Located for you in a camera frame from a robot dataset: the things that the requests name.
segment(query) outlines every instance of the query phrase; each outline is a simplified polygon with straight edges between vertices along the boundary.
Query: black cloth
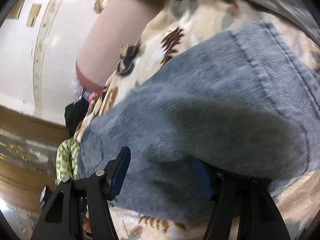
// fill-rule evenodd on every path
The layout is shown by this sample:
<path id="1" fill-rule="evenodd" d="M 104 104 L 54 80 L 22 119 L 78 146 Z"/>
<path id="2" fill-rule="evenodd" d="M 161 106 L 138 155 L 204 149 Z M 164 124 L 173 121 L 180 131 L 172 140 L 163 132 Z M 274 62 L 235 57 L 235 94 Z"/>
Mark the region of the black cloth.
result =
<path id="1" fill-rule="evenodd" d="M 75 104 L 70 104 L 66 106 L 64 112 L 64 119 L 66 120 L 66 127 L 69 132 L 69 136 L 73 137 L 78 124 L 84 119 L 88 112 L 89 103 L 84 98 L 81 98 Z"/>

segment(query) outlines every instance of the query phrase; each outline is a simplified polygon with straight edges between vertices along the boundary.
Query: floral blanket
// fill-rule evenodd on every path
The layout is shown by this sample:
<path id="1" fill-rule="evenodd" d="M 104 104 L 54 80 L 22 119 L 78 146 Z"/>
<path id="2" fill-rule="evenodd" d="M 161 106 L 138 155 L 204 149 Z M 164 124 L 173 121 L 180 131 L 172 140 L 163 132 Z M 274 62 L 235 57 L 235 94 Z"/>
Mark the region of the floral blanket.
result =
<path id="1" fill-rule="evenodd" d="M 244 0 L 168 0 L 137 43 L 121 49 L 114 74 L 106 82 L 101 96 L 92 101 L 74 140 L 80 143 L 85 128 L 96 116 L 104 115 L 177 54 L 218 32 L 259 18 L 271 20 L 284 41 L 309 68 L 320 68 L 320 50 L 316 44 L 297 26 L 265 8 Z M 291 239 L 301 235 L 320 208 L 319 179 L 319 172 L 306 174 L 274 197 Z M 196 218 L 193 224 L 185 225 L 115 207 L 110 207 L 110 211 L 120 239 L 201 239 L 206 228 L 206 223 L 199 224 Z M 235 218 L 230 239 L 236 239 L 238 222 Z"/>

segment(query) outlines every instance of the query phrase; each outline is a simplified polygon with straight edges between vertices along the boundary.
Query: decorative border strip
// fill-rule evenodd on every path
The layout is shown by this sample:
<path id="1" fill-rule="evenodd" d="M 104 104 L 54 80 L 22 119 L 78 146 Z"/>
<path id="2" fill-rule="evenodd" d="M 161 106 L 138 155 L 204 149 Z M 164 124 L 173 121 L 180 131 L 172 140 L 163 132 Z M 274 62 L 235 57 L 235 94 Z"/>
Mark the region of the decorative border strip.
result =
<path id="1" fill-rule="evenodd" d="M 38 32 L 36 50 L 33 58 L 33 97 L 35 101 L 35 117 L 40 117 L 42 112 L 41 81 L 44 52 L 47 46 L 48 36 L 52 23 L 62 2 L 63 0 L 49 1 Z"/>

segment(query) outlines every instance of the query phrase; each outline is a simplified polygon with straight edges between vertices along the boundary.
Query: metal screw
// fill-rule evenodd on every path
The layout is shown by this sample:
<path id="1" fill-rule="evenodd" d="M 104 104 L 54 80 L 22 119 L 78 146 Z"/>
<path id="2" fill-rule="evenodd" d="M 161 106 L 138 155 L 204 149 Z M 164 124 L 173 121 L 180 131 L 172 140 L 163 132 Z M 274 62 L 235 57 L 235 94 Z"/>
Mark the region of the metal screw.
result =
<path id="1" fill-rule="evenodd" d="M 96 171 L 96 175 L 97 176 L 102 176 L 104 174 L 104 170 L 98 170 L 98 171 Z"/>
<path id="2" fill-rule="evenodd" d="M 66 183 L 69 181 L 69 179 L 70 179 L 70 176 L 66 175 L 61 180 L 62 180 L 62 182 Z"/>

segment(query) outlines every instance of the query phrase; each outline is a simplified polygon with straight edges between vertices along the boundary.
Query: folded denim garment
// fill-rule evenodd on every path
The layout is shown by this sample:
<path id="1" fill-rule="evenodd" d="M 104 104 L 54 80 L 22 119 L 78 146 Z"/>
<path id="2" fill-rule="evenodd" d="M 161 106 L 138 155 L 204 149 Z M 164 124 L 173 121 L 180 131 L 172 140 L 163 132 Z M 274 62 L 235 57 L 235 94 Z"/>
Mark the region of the folded denim garment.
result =
<path id="1" fill-rule="evenodd" d="M 192 155 L 271 179 L 274 195 L 319 169 L 320 76 L 271 22 L 221 32 L 174 57 L 84 132 L 77 178 L 103 169 L 122 146 L 132 160 L 121 208 L 178 222 L 206 219 Z"/>

